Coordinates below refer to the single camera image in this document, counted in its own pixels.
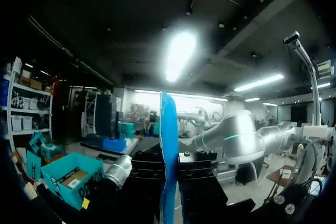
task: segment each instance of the box label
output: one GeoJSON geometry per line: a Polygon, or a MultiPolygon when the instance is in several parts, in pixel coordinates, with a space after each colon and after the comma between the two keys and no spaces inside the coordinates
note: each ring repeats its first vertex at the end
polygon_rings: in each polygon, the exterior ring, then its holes
{"type": "Polygon", "coordinates": [[[84,183],[84,185],[78,189],[79,196],[82,200],[84,200],[85,196],[87,196],[90,193],[90,187],[89,185],[92,183],[92,181],[98,182],[103,178],[103,171],[102,169],[98,170],[93,174],[87,182],[84,183]]]}
{"type": "Polygon", "coordinates": [[[77,186],[80,183],[80,180],[74,178],[69,184],[68,186],[71,187],[72,189],[74,189],[75,186],[77,186]]]}

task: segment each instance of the black cable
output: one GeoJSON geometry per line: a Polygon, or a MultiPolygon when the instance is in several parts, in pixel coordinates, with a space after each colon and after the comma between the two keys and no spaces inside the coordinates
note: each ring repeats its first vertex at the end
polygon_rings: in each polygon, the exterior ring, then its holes
{"type": "Polygon", "coordinates": [[[306,182],[304,182],[303,184],[301,184],[301,186],[305,186],[307,184],[311,184],[313,181],[316,181],[319,183],[320,185],[320,189],[319,189],[319,195],[322,193],[322,188],[323,188],[323,184],[322,184],[322,181],[319,179],[319,178],[312,178],[312,179],[309,179],[307,180],[306,182]]]}

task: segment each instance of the ceiling beam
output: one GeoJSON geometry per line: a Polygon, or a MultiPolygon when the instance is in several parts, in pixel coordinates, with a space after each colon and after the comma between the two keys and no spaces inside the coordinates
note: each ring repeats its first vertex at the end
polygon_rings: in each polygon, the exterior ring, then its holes
{"type": "MultiPolygon", "coordinates": [[[[264,25],[267,21],[272,19],[281,10],[286,8],[294,1],[296,0],[273,0],[264,10],[262,10],[255,18],[253,18],[250,23],[248,23],[243,29],[241,29],[228,43],[226,43],[226,45],[216,55],[213,55],[211,58],[218,59],[221,61],[221,63],[241,68],[250,73],[257,73],[257,68],[243,62],[237,62],[232,59],[227,59],[226,56],[230,52],[232,52],[238,45],[244,42],[249,36],[255,33],[260,26],[264,25]]],[[[202,73],[206,72],[207,68],[210,67],[211,64],[204,65],[204,67],[200,71],[198,71],[197,74],[193,75],[193,77],[186,82],[186,85],[192,85],[202,76],[202,73]]]]}

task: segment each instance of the metal cylinder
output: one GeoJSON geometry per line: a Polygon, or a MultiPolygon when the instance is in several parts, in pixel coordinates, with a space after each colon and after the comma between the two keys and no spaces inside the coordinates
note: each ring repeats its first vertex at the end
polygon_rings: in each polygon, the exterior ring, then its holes
{"type": "Polygon", "coordinates": [[[290,122],[281,122],[276,126],[262,127],[257,135],[265,145],[264,155],[282,152],[291,148],[296,141],[296,129],[290,122]]]}
{"type": "Polygon", "coordinates": [[[110,179],[117,187],[121,188],[130,175],[132,169],[131,161],[132,158],[129,155],[122,155],[106,171],[105,178],[110,179]]]}
{"type": "Polygon", "coordinates": [[[262,139],[257,137],[252,114],[248,110],[227,114],[217,126],[195,136],[192,146],[203,150],[224,146],[230,164],[247,163],[264,153],[262,139]]]}

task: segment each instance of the blue container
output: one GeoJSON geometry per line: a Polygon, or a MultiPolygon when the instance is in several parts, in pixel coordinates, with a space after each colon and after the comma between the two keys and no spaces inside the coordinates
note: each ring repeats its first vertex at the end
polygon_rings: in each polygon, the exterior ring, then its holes
{"type": "Polygon", "coordinates": [[[103,140],[103,147],[111,151],[122,152],[126,148],[126,140],[105,138],[103,140]]]}
{"type": "Polygon", "coordinates": [[[66,203],[80,210],[85,196],[90,193],[89,180],[103,178],[103,162],[78,153],[71,153],[41,168],[49,190],[61,197],[66,203]],[[73,189],[62,185],[58,180],[79,168],[88,174],[73,189]]]}
{"type": "Polygon", "coordinates": [[[134,138],[134,123],[118,123],[119,138],[134,138]]]}
{"type": "Polygon", "coordinates": [[[63,153],[63,146],[62,145],[46,144],[46,143],[44,145],[45,145],[45,147],[43,145],[41,145],[41,154],[42,154],[43,157],[45,157],[47,159],[52,159],[56,155],[63,153]],[[56,148],[53,151],[49,149],[49,148],[52,148],[54,146],[56,148]]]}

